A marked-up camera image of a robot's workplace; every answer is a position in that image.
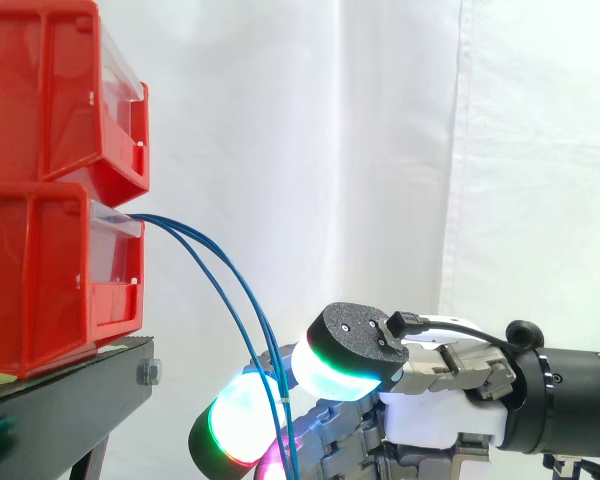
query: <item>red storage bin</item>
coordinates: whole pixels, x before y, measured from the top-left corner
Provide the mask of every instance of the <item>red storage bin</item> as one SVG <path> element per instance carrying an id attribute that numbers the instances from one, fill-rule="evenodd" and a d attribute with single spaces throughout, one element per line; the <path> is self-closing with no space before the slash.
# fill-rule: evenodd
<path id="1" fill-rule="evenodd" d="M 85 0 L 0 0 L 0 182 L 149 188 L 148 91 Z"/>
<path id="2" fill-rule="evenodd" d="M 77 361 L 142 326 L 141 222 L 76 184 L 0 184 L 0 373 Z"/>

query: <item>pink light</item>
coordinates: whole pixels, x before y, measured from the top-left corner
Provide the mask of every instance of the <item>pink light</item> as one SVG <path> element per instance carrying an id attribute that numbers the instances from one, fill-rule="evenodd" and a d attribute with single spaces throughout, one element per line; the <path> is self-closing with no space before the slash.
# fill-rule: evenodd
<path id="1" fill-rule="evenodd" d="M 286 480 L 284 468 L 280 463 L 270 463 L 265 467 L 261 480 Z"/>

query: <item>white backdrop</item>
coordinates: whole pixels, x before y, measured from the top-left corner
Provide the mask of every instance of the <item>white backdrop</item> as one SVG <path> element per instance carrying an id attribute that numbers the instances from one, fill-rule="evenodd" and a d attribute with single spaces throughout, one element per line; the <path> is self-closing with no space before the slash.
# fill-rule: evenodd
<path id="1" fill-rule="evenodd" d="M 348 300 L 440 302 L 497 334 L 523 317 L 551 344 L 600 349 L 568 323 L 600 332 L 592 3 L 580 24 L 564 0 L 466 2 L 462 23 L 460 0 L 101 0 L 151 91 L 151 192 L 122 210 L 214 238 L 281 343 Z M 146 257 L 142 333 L 165 372 L 112 434 L 102 478 L 203 479 L 189 429 L 247 351 L 168 235 L 149 228 Z M 496 453 L 489 478 L 546 478 L 539 462 Z"/>

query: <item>blue wire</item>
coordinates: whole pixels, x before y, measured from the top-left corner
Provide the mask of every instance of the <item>blue wire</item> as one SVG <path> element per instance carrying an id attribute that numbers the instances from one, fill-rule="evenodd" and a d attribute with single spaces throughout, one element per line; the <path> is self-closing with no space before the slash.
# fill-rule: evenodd
<path id="1" fill-rule="evenodd" d="M 273 398 L 273 393 L 271 392 L 271 388 L 269 387 L 269 383 L 268 383 L 268 381 L 266 379 L 266 374 L 264 372 L 264 369 L 262 368 L 262 364 L 260 363 L 260 360 L 258 359 L 258 355 L 256 354 L 256 351 L 255 351 L 255 349 L 253 347 L 253 344 L 251 343 L 251 339 L 249 338 L 249 334 L 247 333 L 247 331 L 246 331 L 246 329 L 245 329 L 242 321 L 240 320 L 240 317 L 238 316 L 238 313 L 236 312 L 235 308 L 231 304 L 231 301 L 227 297 L 226 293 L 224 292 L 224 290 L 222 289 L 222 287 L 220 286 L 220 284 L 218 283 L 218 281 L 216 280 L 216 278 L 209 271 L 209 269 L 204 264 L 204 262 L 202 261 L 202 259 L 198 256 L 198 254 L 196 253 L 196 251 L 191 247 L 191 245 L 189 245 L 186 242 L 186 240 L 184 238 L 182 238 L 178 233 L 176 233 L 170 226 L 168 226 L 166 223 L 161 222 L 160 220 L 157 220 L 155 218 L 150 218 L 150 217 L 145 216 L 145 215 L 130 215 L 130 216 L 132 218 L 136 218 L 138 220 L 144 220 L 144 221 L 146 221 L 148 223 L 152 223 L 152 224 L 154 224 L 154 225 L 162 228 L 163 230 L 167 231 L 176 240 L 178 240 L 182 244 L 182 246 L 187 249 L 187 251 L 194 258 L 194 260 L 196 261 L 196 263 L 200 266 L 200 268 L 202 269 L 202 271 L 205 273 L 205 275 L 207 276 L 207 278 L 209 279 L 209 281 L 213 284 L 213 286 L 215 287 L 216 291 L 218 292 L 218 294 L 220 295 L 220 297 L 224 301 L 225 305 L 229 309 L 229 312 L 231 312 L 231 316 L 235 320 L 236 325 L 238 326 L 238 329 L 240 330 L 240 333 L 242 334 L 242 338 L 243 338 L 245 344 L 247 345 L 247 349 L 249 350 L 249 354 L 251 355 L 251 360 L 253 361 L 253 363 L 256 366 L 256 369 L 258 370 L 258 374 L 260 375 L 260 379 L 262 380 L 262 383 L 264 385 L 265 391 L 267 393 L 267 398 L 269 400 L 269 405 L 271 407 L 271 412 L 273 414 L 273 422 L 274 422 L 274 425 L 275 425 L 275 428 L 276 428 L 278 448 L 280 450 L 280 457 L 281 457 L 281 460 L 283 462 L 283 466 L 284 466 L 284 470 L 285 470 L 285 475 L 289 479 L 290 478 L 289 465 L 288 465 L 286 454 L 285 454 L 284 443 L 282 441 L 282 429 L 280 427 L 280 422 L 278 420 L 275 399 Z"/>
<path id="2" fill-rule="evenodd" d="M 261 323 L 261 326 L 263 328 L 263 332 L 265 335 L 265 339 L 267 341 L 267 347 L 269 348 L 269 353 L 271 355 L 274 371 L 276 372 L 276 376 L 279 379 L 278 387 L 280 390 L 280 396 L 282 398 L 289 398 L 289 386 L 288 386 L 287 376 L 286 376 L 286 372 L 284 369 L 282 356 L 280 355 L 278 343 L 275 338 L 275 335 L 273 334 L 271 325 L 269 324 L 269 321 L 268 321 L 264 311 L 262 310 L 262 307 L 260 306 L 257 299 L 255 298 L 255 295 L 253 294 L 251 288 L 249 287 L 247 282 L 244 280 L 244 277 L 242 277 L 240 272 L 237 270 L 235 265 L 231 262 L 231 260 L 229 260 L 229 257 L 222 251 L 222 249 L 213 240 L 211 240 L 209 237 L 207 237 L 203 233 L 197 231 L 196 229 L 194 229 L 186 224 L 180 223 L 180 222 L 178 222 L 176 220 L 172 220 L 170 218 L 162 217 L 160 215 L 137 214 L 137 215 L 131 215 L 131 217 L 136 218 L 138 220 L 143 220 L 143 219 L 147 219 L 148 221 L 150 221 L 149 219 L 158 220 L 160 222 L 164 222 L 164 223 L 170 225 L 175 230 L 187 235 L 188 237 L 192 238 L 193 240 L 197 241 L 198 243 L 204 245 L 206 248 L 211 250 L 216 256 L 218 256 L 218 258 L 220 258 L 220 260 L 222 260 L 225 263 L 225 265 L 227 265 L 231 269 L 231 271 L 234 273 L 234 275 L 236 276 L 236 278 L 242 285 L 243 289 L 245 290 L 247 296 L 249 297 L 249 300 L 251 301 L 251 304 L 254 307 L 254 310 L 256 311 L 256 314 L 258 315 L 258 319 Z M 295 444 L 295 433 L 294 433 L 294 428 L 293 428 L 293 416 L 291 413 L 291 406 L 289 403 L 284 402 L 283 407 L 284 407 L 285 416 L 287 419 L 287 429 L 288 429 L 288 436 L 289 436 L 291 462 L 292 462 L 295 478 L 299 479 L 300 476 L 298 473 L 299 469 L 298 469 L 297 448 L 296 448 L 296 444 Z"/>

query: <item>glowing green light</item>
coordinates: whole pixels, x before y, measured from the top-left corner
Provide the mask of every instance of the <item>glowing green light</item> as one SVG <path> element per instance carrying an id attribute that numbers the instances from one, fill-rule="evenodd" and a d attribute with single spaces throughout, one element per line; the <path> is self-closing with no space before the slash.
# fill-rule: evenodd
<path id="1" fill-rule="evenodd" d="M 267 376 L 280 425 L 285 423 L 278 383 Z M 259 460 L 276 438 L 267 393 L 257 372 L 235 378 L 216 398 L 209 413 L 209 430 L 220 449 L 241 465 Z"/>
<path id="2" fill-rule="evenodd" d="M 306 336 L 293 349 L 291 368 L 303 389 L 328 400 L 359 400 L 380 385 L 375 378 L 348 375 L 333 369 L 311 350 Z"/>

